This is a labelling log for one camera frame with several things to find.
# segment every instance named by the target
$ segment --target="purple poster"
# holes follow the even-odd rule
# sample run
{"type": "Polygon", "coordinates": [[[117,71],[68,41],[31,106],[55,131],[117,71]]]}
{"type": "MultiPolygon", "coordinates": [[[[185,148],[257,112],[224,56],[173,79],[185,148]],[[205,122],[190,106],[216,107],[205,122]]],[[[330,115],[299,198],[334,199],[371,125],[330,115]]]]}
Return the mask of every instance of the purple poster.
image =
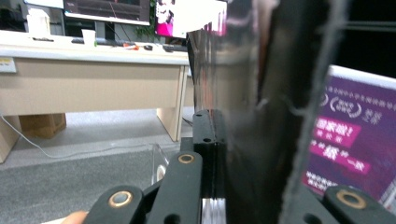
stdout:
{"type": "Polygon", "coordinates": [[[396,190],[396,80],[332,66],[303,182],[362,189],[385,206],[396,190]]]}

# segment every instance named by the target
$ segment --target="gray carpet floor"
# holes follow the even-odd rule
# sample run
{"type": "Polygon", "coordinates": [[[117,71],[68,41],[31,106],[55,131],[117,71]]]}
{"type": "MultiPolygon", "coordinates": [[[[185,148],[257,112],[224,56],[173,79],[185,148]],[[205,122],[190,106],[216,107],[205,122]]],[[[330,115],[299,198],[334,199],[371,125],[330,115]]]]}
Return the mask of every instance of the gray carpet floor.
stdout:
{"type": "MultiPolygon", "coordinates": [[[[191,120],[192,108],[184,118],[191,120]]],[[[20,139],[0,164],[0,223],[42,223],[89,210],[117,185],[147,188],[152,146],[174,153],[173,142],[155,110],[66,114],[67,127],[50,140],[31,139],[48,154],[20,139]]],[[[183,121],[182,137],[192,136],[183,121]]]]}

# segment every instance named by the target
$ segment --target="screw hole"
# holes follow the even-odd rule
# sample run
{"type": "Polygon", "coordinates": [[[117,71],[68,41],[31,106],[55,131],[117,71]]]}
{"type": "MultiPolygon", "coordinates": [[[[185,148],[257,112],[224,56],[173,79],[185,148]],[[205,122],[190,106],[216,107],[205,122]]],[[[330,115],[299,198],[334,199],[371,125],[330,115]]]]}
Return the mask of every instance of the screw hole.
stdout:
{"type": "Polygon", "coordinates": [[[344,199],[350,203],[359,203],[359,200],[353,195],[346,194],[344,195],[344,199]]]}
{"type": "Polygon", "coordinates": [[[184,164],[189,164],[194,161],[194,157],[189,154],[184,154],[178,157],[178,161],[184,164]]]}
{"type": "Polygon", "coordinates": [[[179,224],[180,223],[180,216],[172,214],[165,218],[163,224],[179,224]]]}
{"type": "Polygon", "coordinates": [[[108,204],[113,208],[120,208],[129,204],[133,198],[134,195],[131,192],[122,190],[113,194],[108,199],[108,204]]]}
{"type": "Polygon", "coordinates": [[[305,214],[304,222],[306,224],[322,224],[322,221],[320,220],[320,218],[318,218],[315,215],[309,214],[309,213],[305,214]]]}

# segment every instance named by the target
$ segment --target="wooden desk panel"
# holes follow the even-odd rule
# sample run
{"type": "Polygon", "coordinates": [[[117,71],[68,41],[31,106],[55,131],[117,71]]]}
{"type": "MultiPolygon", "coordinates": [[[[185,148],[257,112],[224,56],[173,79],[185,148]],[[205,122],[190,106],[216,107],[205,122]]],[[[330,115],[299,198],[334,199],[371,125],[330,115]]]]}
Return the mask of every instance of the wooden desk panel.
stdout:
{"type": "Polygon", "coordinates": [[[3,115],[177,106],[184,66],[15,59],[0,76],[3,115]]]}
{"type": "MultiPolygon", "coordinates": [[[[17,130],[21,129],[18,116],[5,117],[5,119],[17,130]]],[[[12,149],[19,137],[19,134],[14,132],[14,130],[6,125],[2,119],[0,119],[0,163],[6,159],[9,151],[12,149]]]]}

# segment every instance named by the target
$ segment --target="office desk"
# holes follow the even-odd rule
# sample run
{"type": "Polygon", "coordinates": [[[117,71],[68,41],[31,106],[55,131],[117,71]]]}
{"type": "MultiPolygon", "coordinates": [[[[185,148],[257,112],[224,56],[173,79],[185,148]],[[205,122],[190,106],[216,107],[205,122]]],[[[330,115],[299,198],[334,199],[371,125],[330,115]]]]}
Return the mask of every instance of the office desk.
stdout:
{"type": "MultiPolygon", "coordinates": [[[[17,68],[0,73],[0,112],[14,125],[17,115],[157,108],[172,140],[180,139],[187,53],[156,45],[153,51],[89,48],[71,37],[52,38],[0,31],[0,58],[12,58],[17,68]]],[[[1,161],[16,136],[0,121],[1,161]]]]}

